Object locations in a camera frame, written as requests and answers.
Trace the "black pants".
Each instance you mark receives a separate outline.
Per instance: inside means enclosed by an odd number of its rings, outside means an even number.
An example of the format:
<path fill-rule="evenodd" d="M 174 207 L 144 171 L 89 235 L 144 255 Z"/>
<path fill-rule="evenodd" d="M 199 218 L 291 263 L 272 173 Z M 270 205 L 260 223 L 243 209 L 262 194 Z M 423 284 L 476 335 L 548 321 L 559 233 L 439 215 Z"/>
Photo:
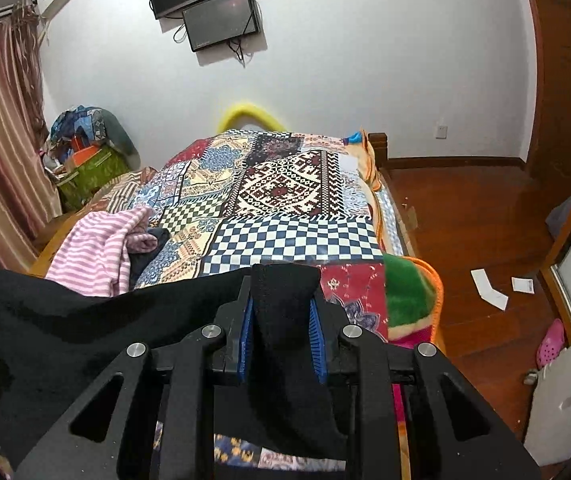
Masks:
<path fill-rule="evenodd" d="M 47 430 L 129 344 L 174 344 L 214 321 L 251 287 L 255 335 L 239 390 L 218 388 L 215 429 L 278 452 L 340 460 L 345 406 L 311 364 L 314 266 L 271 264 L 87 297 L 55 282 L 0 270 L 0 447 L 20 464 Z"/>

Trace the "colourful fleece blanket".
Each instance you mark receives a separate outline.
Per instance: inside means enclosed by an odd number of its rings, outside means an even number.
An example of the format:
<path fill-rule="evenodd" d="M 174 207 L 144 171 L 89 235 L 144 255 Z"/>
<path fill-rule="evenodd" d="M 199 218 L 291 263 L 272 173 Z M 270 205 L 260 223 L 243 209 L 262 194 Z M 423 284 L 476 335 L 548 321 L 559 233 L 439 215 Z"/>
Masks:
<path fill-rule="evenodd" d="M 421 342 L 437 344 L 444 304 L 441 277 L 425 261 L 383 255 L 387 340 L 412 349 Z"/>

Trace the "patchwork patterned bedspread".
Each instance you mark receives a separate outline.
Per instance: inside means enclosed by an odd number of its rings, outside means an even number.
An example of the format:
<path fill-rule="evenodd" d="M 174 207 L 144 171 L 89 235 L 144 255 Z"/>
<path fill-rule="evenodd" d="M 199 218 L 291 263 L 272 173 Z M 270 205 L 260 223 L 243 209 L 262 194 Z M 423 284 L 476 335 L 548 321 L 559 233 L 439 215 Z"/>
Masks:
<path fill-rule="evenodd" d="M 377 173 L 362 136 L 231 130 L 161 170 L 109 182 L 95 211 L 148 206 L 158 247 L 131 254 L 129 291 L 275 262 L 316 266 L 348 321 L 387 332 Z"/>

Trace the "pink striped garment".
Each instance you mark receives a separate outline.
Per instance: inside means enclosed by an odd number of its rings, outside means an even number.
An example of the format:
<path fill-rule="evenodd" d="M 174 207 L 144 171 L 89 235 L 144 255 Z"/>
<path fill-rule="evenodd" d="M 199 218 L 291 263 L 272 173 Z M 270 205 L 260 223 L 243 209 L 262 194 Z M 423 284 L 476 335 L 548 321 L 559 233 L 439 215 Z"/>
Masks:
<path fill-rule="evenodd" d="M 148 206 L 116 214 L 86 214 L 65 237 L 46 279 L 84 296 L 125 294 L 129 291 L 129 256 L 148 254 L 158 247 L 156 237 L 148 232 L 152 214 Z"/>

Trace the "large white paper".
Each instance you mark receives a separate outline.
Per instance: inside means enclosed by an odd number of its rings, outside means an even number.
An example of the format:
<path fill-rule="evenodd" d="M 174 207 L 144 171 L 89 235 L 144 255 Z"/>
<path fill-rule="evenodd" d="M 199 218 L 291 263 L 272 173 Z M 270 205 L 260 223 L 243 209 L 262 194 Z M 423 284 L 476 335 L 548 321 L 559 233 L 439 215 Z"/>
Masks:
<path fill-rule="evenodd" d="M 484 269 L 472 270 L 471 278 L 474 282 L 477 293 L 484 301 L 487 302 L 487 304 L 491 304 L 498 310 L 506 310 L 509 300 L 508 296 L 499 292 L 499 290 L 494 289 Z"/>

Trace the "yellow curved headboard pad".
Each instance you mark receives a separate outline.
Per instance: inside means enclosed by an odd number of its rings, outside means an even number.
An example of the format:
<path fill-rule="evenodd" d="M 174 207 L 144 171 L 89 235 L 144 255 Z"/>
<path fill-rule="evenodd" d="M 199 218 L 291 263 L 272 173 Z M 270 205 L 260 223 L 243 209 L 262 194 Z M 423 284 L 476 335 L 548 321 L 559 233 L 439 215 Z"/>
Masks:
<path fill-rule="evenodd" d="M 235 124 L 242 118 L 250 119 L 253 124 L 265 128 L 267 131 L 287 131 L 287 127 L 282 125 L 278 119 L 267 110 L 250 102 L 240 102 L 230 105 L 224 111 L 220 122 L 217 125 L 217 133 L 224 133 L 235 128 Z"/>

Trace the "green storage box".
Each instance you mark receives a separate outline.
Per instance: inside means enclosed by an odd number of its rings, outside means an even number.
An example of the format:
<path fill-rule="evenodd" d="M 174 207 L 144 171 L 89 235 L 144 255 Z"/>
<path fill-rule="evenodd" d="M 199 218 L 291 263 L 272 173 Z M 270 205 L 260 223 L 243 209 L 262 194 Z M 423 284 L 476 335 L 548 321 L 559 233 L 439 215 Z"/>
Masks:
<path fill-rule="evenodd" d="M 57 183 L 63 206 L 67 210 L 82 208 L 99 188 L 128 171 L 125 158 L 112 148 L 103 146 Z"/>

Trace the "small white paper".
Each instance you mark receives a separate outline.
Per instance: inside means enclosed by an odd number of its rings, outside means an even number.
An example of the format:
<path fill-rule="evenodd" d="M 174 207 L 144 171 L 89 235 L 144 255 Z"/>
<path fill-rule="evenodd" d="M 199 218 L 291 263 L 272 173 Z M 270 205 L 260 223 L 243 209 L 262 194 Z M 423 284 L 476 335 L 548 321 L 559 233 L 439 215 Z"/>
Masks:
<path fill-rule="evenodd" d="M 513 276 L 511 278 L 511 286 L 512 290 L 514 292 L 518 292 L 519 294 L 535 294 L 535 285 L 532 278 L 516 278 Z"/>

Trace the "pink croc shoe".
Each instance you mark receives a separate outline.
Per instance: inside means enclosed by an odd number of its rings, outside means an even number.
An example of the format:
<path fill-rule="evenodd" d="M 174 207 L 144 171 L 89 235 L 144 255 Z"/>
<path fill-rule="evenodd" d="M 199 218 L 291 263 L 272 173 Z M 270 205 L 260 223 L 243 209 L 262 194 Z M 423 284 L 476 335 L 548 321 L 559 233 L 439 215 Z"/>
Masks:
<path fill-rule="evenodd" d="M 565 330 L 562 321 L 556 318 L 548 327 L 546 335 L 536 352 L 536 364 L 541 370 L 553 362 L 565 347 Z"/>

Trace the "white rolling cabinet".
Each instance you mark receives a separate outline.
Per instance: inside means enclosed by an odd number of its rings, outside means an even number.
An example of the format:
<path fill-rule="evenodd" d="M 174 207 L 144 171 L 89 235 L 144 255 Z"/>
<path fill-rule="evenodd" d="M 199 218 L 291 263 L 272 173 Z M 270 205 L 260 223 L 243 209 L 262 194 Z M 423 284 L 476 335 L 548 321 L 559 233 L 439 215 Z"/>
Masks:
<path fill-rule="evenodd" d="M 571 346 L 539 373 L 524 446 L 539 466 L 571 458 Z"/>

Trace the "pile of clothes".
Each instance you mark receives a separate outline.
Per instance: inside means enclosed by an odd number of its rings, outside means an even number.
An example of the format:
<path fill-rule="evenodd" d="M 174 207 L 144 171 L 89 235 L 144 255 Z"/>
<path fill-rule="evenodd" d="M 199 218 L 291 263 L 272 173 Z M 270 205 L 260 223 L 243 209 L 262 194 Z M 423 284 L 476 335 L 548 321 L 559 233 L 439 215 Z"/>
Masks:
<path fill-rule="evenodd" d="M 107 146 L 122 156 L 131 170 L 140 166 L 134 142 L 118 118 L 104 108 L 80 105 L 61 113 L 52 123 L 43 149 L 50 158 L 65 162 L 75 151 L 74 142 L 80 142 L 81 148 Z"/>

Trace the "striped pink curtain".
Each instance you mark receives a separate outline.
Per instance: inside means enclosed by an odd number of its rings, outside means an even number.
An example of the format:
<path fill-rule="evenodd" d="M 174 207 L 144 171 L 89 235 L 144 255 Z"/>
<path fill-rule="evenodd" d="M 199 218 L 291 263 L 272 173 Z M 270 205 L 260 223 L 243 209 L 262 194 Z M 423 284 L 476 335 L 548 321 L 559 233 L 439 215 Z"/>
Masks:
<path fill-rule="evenodd" d="M 16 272 L 32 265 L 36 236 L 61 212 L 39 156 L 48 136 L 39 21 L 30 0 L 0 18 L 0 268 Z"/>

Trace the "wooden bed frame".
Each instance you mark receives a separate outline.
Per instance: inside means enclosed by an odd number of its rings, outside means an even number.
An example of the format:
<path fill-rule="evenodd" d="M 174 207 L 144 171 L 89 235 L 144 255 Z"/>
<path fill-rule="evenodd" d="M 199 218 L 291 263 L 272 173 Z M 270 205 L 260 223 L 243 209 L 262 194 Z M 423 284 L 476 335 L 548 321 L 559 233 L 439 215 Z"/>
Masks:
<path fill-rule="evenodd" d="M 389 139 L 384 132 L 369 132 L 368 142 L 372 148 L 381 190 L 374 193 L 381 209 L 385 250 L 397 256 L 419 257 L 415 241 L 415 225 L 408 214 L 408 205 L 394 188 L 389 170 Z"/>

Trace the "white wall socket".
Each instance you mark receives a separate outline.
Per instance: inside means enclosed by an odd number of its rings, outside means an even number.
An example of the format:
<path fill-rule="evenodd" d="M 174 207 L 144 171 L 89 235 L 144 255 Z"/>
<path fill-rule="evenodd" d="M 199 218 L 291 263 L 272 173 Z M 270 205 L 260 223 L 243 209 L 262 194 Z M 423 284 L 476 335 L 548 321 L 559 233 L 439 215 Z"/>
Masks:
<path fill-rule="evenodd" d="M 435 138 L 437 140 L 446 140 L 448 136 L 448 127 L 445 125 L 438 125 L 435 131 Z"/>

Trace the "small wall monitor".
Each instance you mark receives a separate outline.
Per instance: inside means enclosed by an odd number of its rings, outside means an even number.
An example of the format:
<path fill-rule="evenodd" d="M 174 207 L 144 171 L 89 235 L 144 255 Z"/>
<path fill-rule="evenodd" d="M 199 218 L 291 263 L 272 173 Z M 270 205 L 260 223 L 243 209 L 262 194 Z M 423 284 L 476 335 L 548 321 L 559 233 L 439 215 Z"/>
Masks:
<path fill-rule="evenodd" d="M 254 0 L 203 0 L 182 11 L 192 52 L 260 31 Z"/>

